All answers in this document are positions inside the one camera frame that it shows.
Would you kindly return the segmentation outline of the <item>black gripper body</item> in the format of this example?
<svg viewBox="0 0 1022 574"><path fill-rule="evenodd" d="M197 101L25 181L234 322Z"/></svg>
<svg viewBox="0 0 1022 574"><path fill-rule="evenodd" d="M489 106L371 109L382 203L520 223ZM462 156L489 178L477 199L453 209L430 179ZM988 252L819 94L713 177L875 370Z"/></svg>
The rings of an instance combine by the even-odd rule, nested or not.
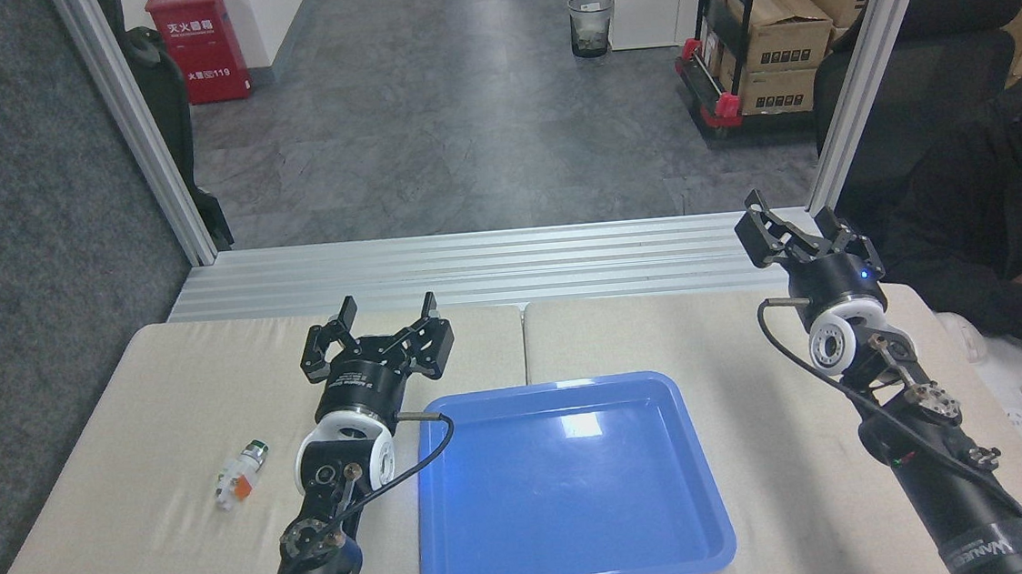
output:
<svg viewBox="0 0 1022 574"><path fill-rule="evenodd" d="M359 358L340 358L329 364L326 389L316 412L318 423L334 410L361 408L381 420L396 419L406 394L406 373L402 369Z"/></svg>
<svg viewBox="0 0 1022 574"><path fill-rule="evenodd" d="M787 293L807 298L800 307L802 325L812 325L821 313L850 298L869 297L887 308L887 296L879 287L880 272L872 264L850 253L834 253L811 261L788 262Z"/></svg>

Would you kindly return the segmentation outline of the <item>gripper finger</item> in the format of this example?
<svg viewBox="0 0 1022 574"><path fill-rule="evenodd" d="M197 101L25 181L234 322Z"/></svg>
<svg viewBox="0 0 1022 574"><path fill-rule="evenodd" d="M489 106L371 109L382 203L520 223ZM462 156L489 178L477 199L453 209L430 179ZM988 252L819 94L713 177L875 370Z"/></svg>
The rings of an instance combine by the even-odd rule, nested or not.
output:
<svg viewBox="0 0 1022 574"><path fill-rule="evenodd" d="M327 350L333 343L340 343L344 351L357 350L356 337L351 326L356 318L357 304L353 296L345 297L340 310L323 324L310 327L301 355L301 371L309 383L324 382L330 375Z"/></svg>
<svg viewBox="0 0 1022 574"><path fill-rule="evenodd" d="M435 293L426 291L420 318L378 343L379 356L399 375L440 379L454 345L450 321L438 315Z"/></svg>
<svg viewBox="0 0 1022 574"><path fill-rule="evenodd" d="M873 238L860 233L856 227L845 219L840 219L833 207L825 206L814 214L814 222L820 235L827 241L830 254L845 254L858 257L865 265L863 277L879 280L885 277L886 268L877 253Z"/></svg>
<svg viewBox="0 0 1022 574"><path fill-rule="evenodd" d="M747 257L758 268L809 264L825 255L824 238L803 232L771 211L759 190L750 190L744 216L735 227Z"/></svg>

